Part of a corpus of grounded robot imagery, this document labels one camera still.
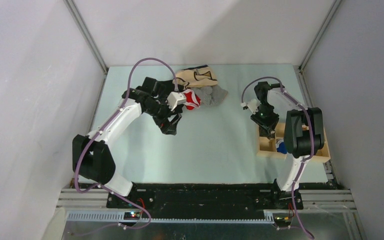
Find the brown boxer briefs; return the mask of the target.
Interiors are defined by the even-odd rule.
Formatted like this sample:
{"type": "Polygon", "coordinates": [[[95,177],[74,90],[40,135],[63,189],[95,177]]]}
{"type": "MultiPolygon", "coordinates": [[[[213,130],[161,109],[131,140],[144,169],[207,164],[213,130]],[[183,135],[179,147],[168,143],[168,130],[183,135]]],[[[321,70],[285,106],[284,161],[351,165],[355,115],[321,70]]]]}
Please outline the brown boxer briefs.
{"type": "Polygon", "coordinates": [[[260,137],[267,138],[267,130],[266,128],[259,127],[258,132],[260,137]]]}

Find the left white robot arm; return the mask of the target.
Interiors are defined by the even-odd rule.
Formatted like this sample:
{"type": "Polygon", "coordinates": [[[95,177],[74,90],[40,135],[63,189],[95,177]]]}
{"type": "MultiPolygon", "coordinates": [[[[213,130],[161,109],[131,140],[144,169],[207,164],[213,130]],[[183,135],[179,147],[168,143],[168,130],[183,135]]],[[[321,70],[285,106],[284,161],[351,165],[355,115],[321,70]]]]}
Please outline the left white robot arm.
{"type": "Polygon", "coordinates": [[[142,85],[123,93],[119,106],[101,126],[87,135],[76,135],[72,141],[75,177],[94,181],[111,194],[118,194],[118,201],[125,208],[136,206],[138,194],[132,191],[134,184],[122,175],[111,148],[142,114],[151,116],[164,135],[176,135],[187,98],[174,87],[168,81],[146,77],[142,85]]]}

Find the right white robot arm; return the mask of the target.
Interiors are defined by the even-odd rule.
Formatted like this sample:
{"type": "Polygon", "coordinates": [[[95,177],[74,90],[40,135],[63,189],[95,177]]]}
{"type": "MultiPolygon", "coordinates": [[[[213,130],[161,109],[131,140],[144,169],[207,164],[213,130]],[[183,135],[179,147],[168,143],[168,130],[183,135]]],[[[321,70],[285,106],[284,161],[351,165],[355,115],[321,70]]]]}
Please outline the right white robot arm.
{"type": "Polygon", "coordinates": [[[269,140],[275,139],[280,120],[274,104],[286,110],[283,135],[286,159],[275,181],[279,190],[270,196],[275,208],[284,209],[291,202],[288,192],[298,189],[308,162],[325,145],[323,113],[320,108],[308,107],[290,95],[281,81],[268,83],[267,80],[268,77],[255,80],[256,98],[243,103],[242,107],[251,111],[250,118],[258,125],[260,135],[269,140]]]}

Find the rolled blue underwear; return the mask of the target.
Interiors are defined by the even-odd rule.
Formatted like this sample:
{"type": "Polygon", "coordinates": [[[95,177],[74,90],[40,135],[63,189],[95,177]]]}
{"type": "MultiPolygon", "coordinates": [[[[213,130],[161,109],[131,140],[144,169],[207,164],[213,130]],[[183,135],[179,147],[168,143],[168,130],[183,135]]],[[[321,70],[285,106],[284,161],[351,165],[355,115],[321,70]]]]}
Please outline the rolled blue underwear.
{"type": "Polygon", "coordinates": [[[279,138],[275,142],[275,148],[278,153],[287,154],[286,145],[283,138],[279,138]]]}

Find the red white underwear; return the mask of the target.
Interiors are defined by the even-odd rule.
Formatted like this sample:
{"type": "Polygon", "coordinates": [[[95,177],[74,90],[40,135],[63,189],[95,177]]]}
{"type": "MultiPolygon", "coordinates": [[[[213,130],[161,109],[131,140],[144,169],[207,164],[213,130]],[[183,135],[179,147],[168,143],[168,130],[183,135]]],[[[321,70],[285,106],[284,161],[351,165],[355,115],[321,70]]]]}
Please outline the red white underwear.
{"type": "Polygon", "coordinates": [[[186,103],[184,103],[187,110],[192,111],[199,109],[201,106],[201,99],[195,94],[192,89],[186,89],[182,92],[186,98],[186,103]]]}

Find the grey striped underwear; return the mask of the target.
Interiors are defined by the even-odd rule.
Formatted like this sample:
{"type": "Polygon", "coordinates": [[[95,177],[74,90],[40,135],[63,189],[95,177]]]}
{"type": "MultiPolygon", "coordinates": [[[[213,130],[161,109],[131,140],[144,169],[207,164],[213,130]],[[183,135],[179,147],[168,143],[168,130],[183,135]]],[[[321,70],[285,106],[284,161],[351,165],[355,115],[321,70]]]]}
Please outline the grey striped underwear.
{"type": "Polygon", "coordinates": [[[195,88],[194,93],[200,99],[200,103],[206,107],[219,106],[228,95],[228,91],[219,85],[195,88]]]}

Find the beige underwear black trim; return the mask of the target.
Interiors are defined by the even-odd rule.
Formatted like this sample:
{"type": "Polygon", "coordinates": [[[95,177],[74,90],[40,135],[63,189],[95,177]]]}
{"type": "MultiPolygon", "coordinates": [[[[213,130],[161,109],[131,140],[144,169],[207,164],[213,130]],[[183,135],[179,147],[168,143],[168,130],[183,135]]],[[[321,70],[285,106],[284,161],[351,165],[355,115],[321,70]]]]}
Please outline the beige underwear black trim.
{"type": "Polygon", "coordinates": [[[177,71],[173,83],[185,88],[203,88],[216,86],[219,82],[210,66],[200,65],[177,71]]]}

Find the wooden compartment box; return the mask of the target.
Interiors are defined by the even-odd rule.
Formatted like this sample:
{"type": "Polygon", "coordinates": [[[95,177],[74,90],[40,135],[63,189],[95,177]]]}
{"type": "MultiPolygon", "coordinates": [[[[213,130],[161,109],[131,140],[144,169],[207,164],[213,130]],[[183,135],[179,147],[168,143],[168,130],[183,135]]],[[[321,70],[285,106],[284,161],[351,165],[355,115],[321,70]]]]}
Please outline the wooden compartment box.
{"type": "MultiPolygon", "coordinates": [[[[257,137],[257,152],[258,157],[285,160],[286,154],[278,152],[276,143],[278,139],[283,139],[285,135],[285,123],[280,122],[275,128],[275,138],[268,139],[263,136],[257,137]]],[[[313,162],[326,163],[331,159],[331,153],[328,145],[327,138],[325,138],[324,146],[319,149],[312,157],[313,162]]]]}

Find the right circuit board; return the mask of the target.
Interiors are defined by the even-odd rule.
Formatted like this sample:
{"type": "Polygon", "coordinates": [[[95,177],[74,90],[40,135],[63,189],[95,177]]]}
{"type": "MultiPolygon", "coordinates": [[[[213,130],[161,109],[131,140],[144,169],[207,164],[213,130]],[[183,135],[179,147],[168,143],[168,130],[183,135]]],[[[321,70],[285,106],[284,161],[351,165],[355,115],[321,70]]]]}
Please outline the right circuit board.
{"type": "Polygon", "coordinates": [[[273,225],[275,228],[287,229],[291,226],[292,219],[290,216],[274,216],[273,225]]]}

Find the circuit board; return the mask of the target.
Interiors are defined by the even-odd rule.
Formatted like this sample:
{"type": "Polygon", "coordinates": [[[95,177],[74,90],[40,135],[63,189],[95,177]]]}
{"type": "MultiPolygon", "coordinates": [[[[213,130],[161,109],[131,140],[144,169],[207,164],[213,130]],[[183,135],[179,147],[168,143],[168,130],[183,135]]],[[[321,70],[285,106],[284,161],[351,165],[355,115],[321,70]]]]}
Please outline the circuit board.
{"type": "Polygon", "coordinates": [[[292,219],[290,216],[274,216],[273,225],[275,228],[287,229],[291,226],[292,219]]]}
{"type": "Polygon", "coordinates": [[[141,211],[126,211],[123,214],[124,221],[139,221],[142,217],[141,211]]]}

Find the left circuit board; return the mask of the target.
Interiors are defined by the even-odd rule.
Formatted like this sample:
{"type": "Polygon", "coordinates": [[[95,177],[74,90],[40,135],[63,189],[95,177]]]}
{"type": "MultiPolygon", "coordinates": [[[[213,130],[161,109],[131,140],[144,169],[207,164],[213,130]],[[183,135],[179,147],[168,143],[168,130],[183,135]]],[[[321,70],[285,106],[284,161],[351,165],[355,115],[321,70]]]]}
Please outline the left circuit board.
{"type": "Polygon", "coordinates": [[[126,211],[123,214],[124,221],[139,221],[142,217],[141,211],[126,211]]]}

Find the aluminium frame rail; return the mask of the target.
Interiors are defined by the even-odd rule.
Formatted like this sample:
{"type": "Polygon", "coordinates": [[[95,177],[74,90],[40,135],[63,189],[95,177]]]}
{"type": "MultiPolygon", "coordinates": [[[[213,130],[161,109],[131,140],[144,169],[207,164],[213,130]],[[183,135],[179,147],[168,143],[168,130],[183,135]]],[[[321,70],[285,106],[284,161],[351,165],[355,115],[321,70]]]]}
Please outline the aluminium frame rail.
{"type": "Polygon", "coordinates": [[[103,189],[62,189],[68,239],[87,240],[362,240],[349,190],[304,188],[295,197],[267,184],[139,184],[139,208],[103,189]]]}

